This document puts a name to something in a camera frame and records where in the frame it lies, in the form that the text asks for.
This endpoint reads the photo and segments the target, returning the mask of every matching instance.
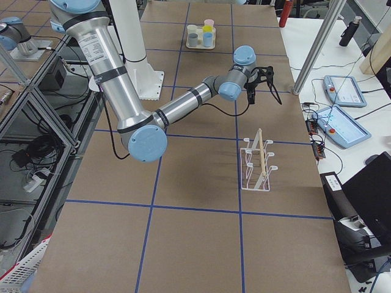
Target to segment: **black bottle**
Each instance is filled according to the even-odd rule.
[[[353,21],[349,23],[349,26],[341,35],[340,46],[346,47],[350,40],[353,38],[354,33],[359,28],[361,16],[356,16]]]

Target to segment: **robotic arm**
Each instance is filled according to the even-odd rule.
[[[234,64],[225,76],[211,76],[162,108],[149,112],[142,107],[137,92],[108,32],[109,17],[100,0],[50,0],[52,24],[74,37],[117,118],[123,146],[137,160],[151,162],[167,147],[163,129],[220,94],[235,101],[248,83],[255,93],[259,68],[254,50],[239,47]]]
[[[0,20],[0,43],[8,51],[18,47],[24,56],[30,56],[38,51],[23,22],[14,16]]]

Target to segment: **white table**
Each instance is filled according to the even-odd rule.
[[[289,18],[285,28],[281,29],[287,55],[290,60],[290,66],[294,79],[299,75],[299,70],[308,55],[308,52],[312,46],[312,43],[319,31],[322,20],[311,19],[296,19]],[[313,94],[311,80],[322,79],[325,75],[351,75],[356,78],[357,81],[369,78],[370,75],[364,75],[361,73],[359,65],[363,61],[364,57],[361,54],[359,45],[354,40],[351,40],[347,47],[339,46],[340,35],[346,29],[342,20],[338,20],[334,25],[334,28],[328,37],[318,60],[315,63],[314,68],[318,68],[325,65],[346,65],[350,62],[358,62],[354,65],[348,65],[345,67],[327,67],[312,70],[306,81],[300,95],[300,102],[314,102],[315,96]],[[322,81],[313,81],[315,86],[316,101],[324,104],[331,105],[323,89]],[[371,78],[367,81],[359,82],[361,91],[369,91],[374,89],[381,89],[382,85],[377,78]],[[353,118],[366,114],[378,107],[391,102],[390,98],[385,91],[377,91],[373,93],[364,94],[368,105],[364,108],[347,108],[347,111]],[[336,152],[343,161],[343,170],[339,174],[339,178],[342,183],[345,183],[351,177],[353,177],[359,170],[364,168],[365,160],[373,154],[380,154],[383,151],[391,153],[391,106],[387,106],[373,114],[363,117],[359,120],[359,123],[369,130],[372,137],[358,145],[352,146],[347,150],[344,150],[334,144],[331,140],[326,139],[326,147]],[[320,160],[318,165],[319,173],[326,172],[338,172],[341,167],[339,159],[326,150],[326,158]],[[353,277],[351,272],[347,270],[347,275],[352,292],[357,292],[362,286],[367,287],[367,292],[370,290],[370,284],[360,284]],[[391,288],[391,273],[383,273],[377,283],[373,293],[388,293]]]

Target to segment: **cup tray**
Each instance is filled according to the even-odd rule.
[[[202,39],[202,26],[197,26],[197,35],[198,35],[198,42],[197,42],[197,46],[195,47],[190,47],[189,45],[189,40],[186,36],[186,47],[188,47],[189,49],[205,49],[205,50],[212,50],[214,49],[214,47],[216,46],[216,28],[214,27],[213,30],[212,30],[212,34],[213,34],[213,41],[212,41],[212,45],[210,47],[205,47],[202,45],[203,43],[203,39]]]

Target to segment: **light blue joint cap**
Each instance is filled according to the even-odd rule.
[[[50,2],[63,11],[82,14],[94,10],[100,0],[50,0]]]
[[[250,46],[240,46],[233,53],[233,61],[238,65],[250,65],[257,59],[254,49]]]
[[[242,88],[234,82],[225,82],[219,88],[219,95],[231,102],[236,101],[241,92]]]
[[[11,51],[11,50],[15,49],[16,46],[18,45],[11,38],[8,38],[8,37],[2,36],[2,35],[0,36],[0,43],[3,45],[3,47],[7,51]]]
[[[61,24],[55,23],[53,21],[50,21],[51,23],[51,29],[54,30],[55,32],[60,32],[61,34],[65,33],[65,29],[62,27]]]
[[[128,144],[129,153],[141,162],[153,162],[159,159],[166,148],[166,133],[155,125],[145,125],[137,129]]]
[[[18,23],[23,23],[22,20],[16,16],[10,16],[3,18],[0,20],[0,23],[6,23],[6,24],[18,24]]]

